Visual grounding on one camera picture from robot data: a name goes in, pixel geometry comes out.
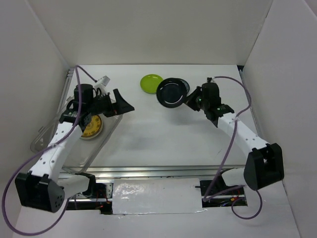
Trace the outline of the black plate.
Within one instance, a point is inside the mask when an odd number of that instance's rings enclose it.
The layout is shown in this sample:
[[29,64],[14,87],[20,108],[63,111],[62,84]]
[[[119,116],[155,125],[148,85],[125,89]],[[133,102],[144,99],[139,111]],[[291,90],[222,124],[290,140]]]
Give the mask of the black plate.
[[163,80],[156,91],[158,102],[166,108],[181,106],[186,98],[187,91],[181,78],[167,78]]

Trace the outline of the yellow brown patterned plate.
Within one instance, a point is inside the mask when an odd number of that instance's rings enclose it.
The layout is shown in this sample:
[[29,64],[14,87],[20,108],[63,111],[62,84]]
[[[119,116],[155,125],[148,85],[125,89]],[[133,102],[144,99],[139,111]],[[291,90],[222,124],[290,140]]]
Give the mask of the yellow brown patterned plate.
[[100,116],[92,116],[91,122],[86,126],[81,139],[92,139],[98,136],[103,129],[103,121]]

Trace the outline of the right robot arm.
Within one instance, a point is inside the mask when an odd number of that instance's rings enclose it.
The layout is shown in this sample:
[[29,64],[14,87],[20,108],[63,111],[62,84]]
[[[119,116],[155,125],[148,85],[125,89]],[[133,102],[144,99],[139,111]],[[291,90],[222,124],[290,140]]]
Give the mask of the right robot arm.
[[247,157],[243,177],[250,189],[259,190],[284,179],[281,147],[258,137],[230,106],[223,104],[216,83],[197,87],[185,104],[195,111],[204,111],[215,127],[233,137],[230,143],[236,143]]

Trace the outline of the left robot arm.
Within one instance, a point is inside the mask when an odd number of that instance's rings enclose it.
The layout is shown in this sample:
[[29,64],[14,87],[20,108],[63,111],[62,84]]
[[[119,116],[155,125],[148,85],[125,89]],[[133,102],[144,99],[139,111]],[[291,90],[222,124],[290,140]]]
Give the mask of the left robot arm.
[[109,93],[102,93],[91,84],[75,87],[48,147],[40,152],[37,163],[27,173],[19,173],[15,178],[22,206],[55,213],[65,200],[78,193],[87,198],[97,194],[96,177],[92,174],[76,173],[64,183],[58,183],[58,177],[72,147],[94,116],[103,114],[110,118],[135,110],[118,89],[113,92],[114,101]]

